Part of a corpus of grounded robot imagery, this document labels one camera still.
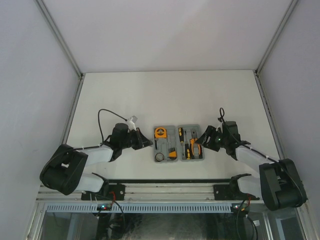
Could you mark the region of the orange black pliers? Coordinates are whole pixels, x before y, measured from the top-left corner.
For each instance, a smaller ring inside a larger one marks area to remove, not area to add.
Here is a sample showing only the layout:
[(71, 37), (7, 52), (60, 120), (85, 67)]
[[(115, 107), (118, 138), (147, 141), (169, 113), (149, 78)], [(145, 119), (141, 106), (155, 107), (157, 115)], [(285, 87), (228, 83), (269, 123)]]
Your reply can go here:
[(195, 129), (192, 129), (190, 133), (191, 133), (191, 138), (189, 140), (190, 142), (189, 149), (190, 149), (191, 158), (202, 159), (203, 158), (202, 147), (198, 143), (196, 143), (196, 141), (198, 140), (197, 132)]

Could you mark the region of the orange hex key set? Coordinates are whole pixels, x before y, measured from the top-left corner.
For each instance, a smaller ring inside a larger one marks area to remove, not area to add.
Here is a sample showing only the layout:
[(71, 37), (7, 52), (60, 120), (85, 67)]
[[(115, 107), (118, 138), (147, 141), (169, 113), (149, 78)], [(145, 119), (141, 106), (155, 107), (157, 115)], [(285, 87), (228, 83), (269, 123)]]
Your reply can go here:
[(178, 157), (178, 154), (177, 154), (176, 148), (175, 147), (169, 148), (169, 150), (168, 150), (168, 158), (170, 160), (176, 160), (177, 157)]

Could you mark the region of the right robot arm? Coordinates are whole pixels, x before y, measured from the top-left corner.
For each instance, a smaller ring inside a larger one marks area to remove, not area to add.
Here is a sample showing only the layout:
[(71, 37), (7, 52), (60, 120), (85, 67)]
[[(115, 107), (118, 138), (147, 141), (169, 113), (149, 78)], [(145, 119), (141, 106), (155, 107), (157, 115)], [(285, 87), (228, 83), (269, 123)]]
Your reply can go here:
[(263, 200), (270, 211), (299, 208), (307, 201), (307, 194), (295, 163), (289, 159), (274, 160), (241, 139), (235, 121), (226, 121), (213, 127), (209, 125), (198, 145), (218, 152), (225, 149), (227, 155), (256, 172), (233, 176), (236, 181), (229, 187), (230, 195), (237, 200), (247, 194)]

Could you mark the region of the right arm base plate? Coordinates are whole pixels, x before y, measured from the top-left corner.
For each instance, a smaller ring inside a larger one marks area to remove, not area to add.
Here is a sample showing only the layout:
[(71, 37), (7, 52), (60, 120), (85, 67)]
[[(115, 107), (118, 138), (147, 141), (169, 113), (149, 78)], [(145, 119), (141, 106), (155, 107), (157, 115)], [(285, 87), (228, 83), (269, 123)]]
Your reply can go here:
[(243, 193), (236, 186), (229, 184), (215, 184), (213, 185), (214, 199), (217, 201), (242, 201), (242, 200), (260, 200), (252, 194)]

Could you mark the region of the screwdriver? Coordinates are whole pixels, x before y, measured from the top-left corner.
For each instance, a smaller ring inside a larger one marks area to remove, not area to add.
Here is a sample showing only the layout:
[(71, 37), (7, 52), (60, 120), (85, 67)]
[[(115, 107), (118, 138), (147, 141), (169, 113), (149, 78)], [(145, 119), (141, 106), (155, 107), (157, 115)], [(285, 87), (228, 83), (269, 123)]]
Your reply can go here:
[(184, 144), (184, 154), (185, 154), (185, 159), (190, 160), (191, 159), (191, 153), (190, 153), (190, 147), (188, 143)]
[(184, 143), (185, 138), (184, 138), (184, 130), (182, 127), (178, 128), (178, 137), (179, 137), (179, 141), (181, 143)]

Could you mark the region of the grey plastic tool case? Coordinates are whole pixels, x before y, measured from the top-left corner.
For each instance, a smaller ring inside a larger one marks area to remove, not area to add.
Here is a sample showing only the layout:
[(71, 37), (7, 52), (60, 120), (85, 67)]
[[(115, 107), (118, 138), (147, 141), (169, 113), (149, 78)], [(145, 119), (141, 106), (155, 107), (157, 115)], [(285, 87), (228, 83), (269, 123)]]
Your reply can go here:
[[(155, 138), (155, 129), (158, 127), (164, 127), (167, 130), (167, 138)], [(183, 128), (184, 130), (184, 143), (179, 141), (179, 128)], [(185, 143), (188, 143), (190, 146), (191, 139), (191, 130), (194, 129), (197, 132), (197, 139), (200, 137), (201, 128), (198, 124), (184, 124), (184, 125), (164, 125), (164, 126), (156, 126), (153, 129), (153, 143), (154, 143), (154, 161), (155, 155), (157, 153), (162, 153), (164, 155), (164, 160), (156, 163), (171, 163), (177, 162), (179, 160), (183, 162), (190, 161), (201, 161), (205, 158), (205, 154), (202, 148), (203, 157), (202, 159), (186, 159), (185, 157)], [(169, 148), (175, 148), (177, 152), (177, 159), (172, 160), (169, 159)]]

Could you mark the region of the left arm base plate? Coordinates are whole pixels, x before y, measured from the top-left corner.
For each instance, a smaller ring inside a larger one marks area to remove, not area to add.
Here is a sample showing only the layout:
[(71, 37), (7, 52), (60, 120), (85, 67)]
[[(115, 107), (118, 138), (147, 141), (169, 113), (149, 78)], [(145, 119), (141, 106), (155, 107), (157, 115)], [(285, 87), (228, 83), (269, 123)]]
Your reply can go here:
[(98, 192), (81, 194), (82, 201), (123, 201), (125, 198), (126, 186), (123, 184), (105, 184)]

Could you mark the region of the orange tape measure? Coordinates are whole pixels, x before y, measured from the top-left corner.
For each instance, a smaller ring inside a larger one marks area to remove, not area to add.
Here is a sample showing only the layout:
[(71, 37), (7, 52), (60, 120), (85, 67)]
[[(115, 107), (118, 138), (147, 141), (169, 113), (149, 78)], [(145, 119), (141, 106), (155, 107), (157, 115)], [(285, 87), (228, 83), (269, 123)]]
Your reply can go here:
[(154, 137), (156, 139), (166, 139), (167, 138), (167, 130), (164, 127), (157, 127), (154, 130)]

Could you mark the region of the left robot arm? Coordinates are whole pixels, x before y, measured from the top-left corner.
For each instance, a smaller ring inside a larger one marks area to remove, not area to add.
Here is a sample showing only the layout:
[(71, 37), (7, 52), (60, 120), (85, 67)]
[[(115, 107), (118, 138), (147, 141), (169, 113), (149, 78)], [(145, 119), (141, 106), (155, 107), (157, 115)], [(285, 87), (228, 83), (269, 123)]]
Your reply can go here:
[(138, 127), (117, 123), (106, 140), (96, 146), (73, 148), (61, 144), (43, 167), (39, 179), (42, 184), (63, 195), (73, 192), (92, 192), (98, 200), (109, 196), (107, 179), (96, 173), (84, 173), (87, 166), (115, 161), (125, 149), (140, 150), (152, 146)]

